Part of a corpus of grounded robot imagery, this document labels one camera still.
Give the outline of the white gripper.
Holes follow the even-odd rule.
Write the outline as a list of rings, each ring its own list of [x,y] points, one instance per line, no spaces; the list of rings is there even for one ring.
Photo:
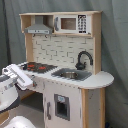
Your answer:
[[[16,78],[17,84],[22,90],[33,84],[33,81],[16,64],[3,68],[2,73],[12,79]]]

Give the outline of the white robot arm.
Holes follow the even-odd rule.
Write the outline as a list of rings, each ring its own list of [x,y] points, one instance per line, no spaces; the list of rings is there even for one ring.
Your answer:
[[[11,64],[2,69],[0,75],[0,128],[36,128],[30,120],[23,116],[15,116],[6,126],[3,126],[9,119],[9,110],[20,103],[16,85],[25,90],[32,84],[33,81],[17,65]]]

